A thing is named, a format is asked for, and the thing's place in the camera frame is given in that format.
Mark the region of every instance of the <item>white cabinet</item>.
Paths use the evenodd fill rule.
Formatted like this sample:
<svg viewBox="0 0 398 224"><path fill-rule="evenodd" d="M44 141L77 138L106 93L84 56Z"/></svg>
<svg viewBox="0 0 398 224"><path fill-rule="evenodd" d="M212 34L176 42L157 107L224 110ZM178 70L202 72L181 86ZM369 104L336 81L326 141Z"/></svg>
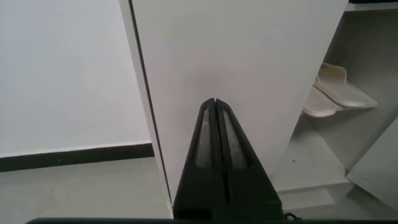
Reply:
<svg viewBox="0 0 398 224"><path fill-rule="evenodd" d="M349 180L398 210L398 119L347 175Z"/></svg>
<svg viewBox="0 0 398 224"><path fill-rule="evenodd" d="M199 107L209 98L232 107L285 210L344 197L353 186L347 170L398 108L398 14L344 13L346 7L347 1L132 1L136 30L126 25L127 35L171 201ZM377 107L339 107L327 118L302 114L324 61L344 66L368 107Z"/></svg>

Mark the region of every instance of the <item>black object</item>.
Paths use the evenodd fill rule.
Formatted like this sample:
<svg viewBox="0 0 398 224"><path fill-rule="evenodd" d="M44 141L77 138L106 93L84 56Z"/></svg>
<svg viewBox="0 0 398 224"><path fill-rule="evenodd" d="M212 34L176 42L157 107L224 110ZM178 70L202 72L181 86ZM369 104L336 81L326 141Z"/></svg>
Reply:
<svg viewBox="0 0 398 224"><path fill-rule="evenodd" d="M174 201L174 219L283 220L282 203L232 109L200 107Z"/></svg>
<svg viewBox="0 0 398 224"><path fill-rule="evenodd" d="M367 3L384 3L384 2L397 2L398 0L349 0L353 4L367 4Z"/></svg>
<svg viewBox="0 0 398 224"><path fill-rule="evenodd" d="M145 157L154 157L151 143L4 157L0 172Z"/></svg>

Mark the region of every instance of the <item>white panel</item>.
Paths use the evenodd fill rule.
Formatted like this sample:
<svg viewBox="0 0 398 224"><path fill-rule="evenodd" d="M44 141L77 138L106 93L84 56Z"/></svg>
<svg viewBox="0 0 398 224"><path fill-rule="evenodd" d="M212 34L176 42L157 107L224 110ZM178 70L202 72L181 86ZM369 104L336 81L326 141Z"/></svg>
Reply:
<svg viewBox="0 0 398 224"><path fill-rule="evenodd" d="M234 110L272 178L346 1L133 1L174 198L201 103Z"/></svg>
<svg viewBox="0 0 398 224"><path fill-rule="evenodd" d="M299 119L275 175L276 191L349 183L341 162L305 118Z"/></svg>
<svg viewBox="0 0 398 224"><path fill-rule="evenodd" d="M172 211L172 207L171 207L171 205L172 205L171 199L170 199L169 190L168 190L168 186L167 186L161 151L159 149L159 145L158 145L157 139L156 139L155 124L152 119L152 113L150 110L150 103L149 103L150 100L149 100L149 96L148 96L147 88L146 88L146 84L145 84L144 71L143 71L142 65L141 65L137 37L134 32L134 24L132 21L132 13L131 13L129 1L128 0L119 0L119 3L120 3L121 12L122 12L124 27L126 28L127 41L129 42L129 46L130 46L131 58L132 58L132 61L134 64L134 70L136 72L138 87L139 87L139 91L141 94L141 100L142 100L142 104L144 106L146 121L147 121L147 125L149 128L149 134L150 134L150 138L152 139L152 148L154 150L157 168L158 168L159 174L160 174L162 190L164 191L164 195L165 195L165 198L167 201L167 208L170 210L171 217L173 217L173 211Z"/></svg>
<svg viewBox="0 0 398 224"><path fill-rule="evenodd" d="M150 142L117 1L0 1L0 157Z"/></svg>
<svg viewBox="0 0 398 224"><path fill-rule="evenodd" d="M333 199L324 187L278 192L283 210L332 205Z"/></svg>
<svg viewBox="0 0 398 224"><path fill-rule="evenodd" d="M347 178L398 210L398 119L354 166Z"/></svg>

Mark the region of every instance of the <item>white wall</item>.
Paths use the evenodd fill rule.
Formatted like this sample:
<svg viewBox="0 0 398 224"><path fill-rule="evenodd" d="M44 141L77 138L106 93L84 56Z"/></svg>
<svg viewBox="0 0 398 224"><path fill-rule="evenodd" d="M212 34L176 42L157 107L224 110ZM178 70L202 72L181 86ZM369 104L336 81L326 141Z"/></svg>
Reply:
<svg viewBox="0 0 398 224"><path fill-rule="evenodd" d="M144 142L118 1L0 1L0 157Z"/></svg>

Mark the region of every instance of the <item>open shelving unit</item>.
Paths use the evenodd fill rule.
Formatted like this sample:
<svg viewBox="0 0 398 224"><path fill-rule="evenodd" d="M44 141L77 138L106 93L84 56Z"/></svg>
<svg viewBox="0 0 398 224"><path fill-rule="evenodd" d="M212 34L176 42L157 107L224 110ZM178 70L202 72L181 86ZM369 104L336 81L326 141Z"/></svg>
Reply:
<svg viewBox="0 0 398 224"><path fill-rule="evenodd" d="M368 104L300 115L273 179L284 210L333 205L353 187L347 173L397 116L397 39L398 2L347 5L324 61L345 67Z"/></svg>

